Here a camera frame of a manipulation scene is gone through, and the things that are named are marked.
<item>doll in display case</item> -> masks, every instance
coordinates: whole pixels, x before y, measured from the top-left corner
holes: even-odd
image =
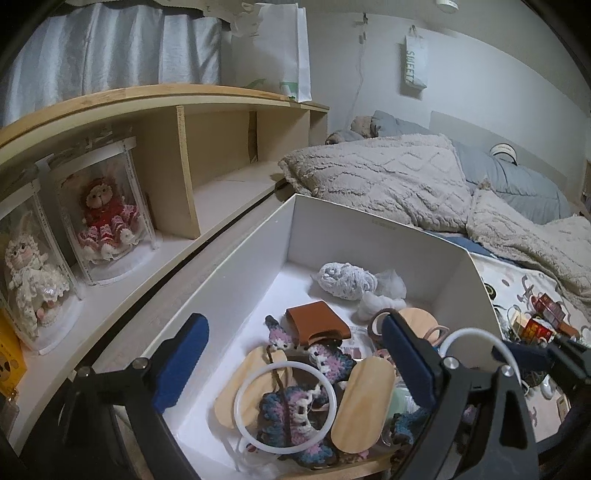
[[[64,227],[90,285],[123,278],[160,245],[131,157],[135,137],[116,138],[109,131],[48,162]]]
[[[16,334],[44,354],[75,324],[83,293],[47,222],[35,175],[26,171],[0,201],[0,301]]]
[[[56,321],[61,298],[70,290],[70,284],[66,276],[48,261],[49,254],[41,253],[39,240],[28,228],[31,217],[30,212],[22,216],[4,252],[4,263],[8,270],[9,298],[15,299],[22,327],[36,337],[38,325],[48,327]]]
[[[143,232],[139,209],[125,203],[113,177],[100,177],[82,188],[80,204],[86,229],[78,232],[85,257],[92,261],[112,260],[136,245]]]

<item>teddy bear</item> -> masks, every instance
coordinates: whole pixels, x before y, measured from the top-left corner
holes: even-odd
[[[94,179],[83,188],[80,203],[85,230],[78,241],[93,262],[117,258],[139,242],[139,210],[125,203],[111,177]]]

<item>pillow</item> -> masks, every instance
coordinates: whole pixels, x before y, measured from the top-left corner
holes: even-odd
[[[452,143],[472,193],[488,179],[500,198],[534,223],[543,225],[570,216],[564,194],[541,173],[502,161],[476,147]]]
[[[399,137],[411,134],[432,135],[433,132],[419,124],[407,122],[395,118],[389,113],[376,110],[371,120],[371,134],[373,137]]]
[[[279,165],[297,193],[428,230],[465,230],[470,190],[443,135],[302,148]]]

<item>crochet doll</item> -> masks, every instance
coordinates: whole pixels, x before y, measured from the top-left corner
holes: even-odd
[[[60,308],[59,298],[70,289],[66,276],[47,262],[48,255],[39,251],[32,235],[17,233],[4,253],[10,270],[8,290],[20,315],[20,326],[33,338],[38,336],[38,325],[50,326]]]
[[[139,210],[124,203],[113,178],[100,177],[89,182],[80,202],[86,230],[78,233],[78,241],[86,258],[94,262],[111,260],[138,243]]]

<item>white box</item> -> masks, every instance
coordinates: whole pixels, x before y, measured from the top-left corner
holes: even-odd
[[[172,338],[192,313],[209,321],[210,339],[176,406],[164,418],[203,480],[262,478],[237,472],[231,452],[237,430],[217,423],[213,402],[246,354],[265,345],[266,315],[322,299],[346,322],[359,302],[323,291],[310,275],[327,262],[349,262],[373,273],[395,268],[407,301],[430,311],[452,331],[475,326],[501,331],[482,280],[466,250],[418,229],[300,195],[285,202],[212,273],[170,320],[144,356]],[[450,355],[467,367],[493,371],[491,345],[461,338]],[[274,462],[289,469],[291,461]],[[274,478],[267,472],[265,478]]]

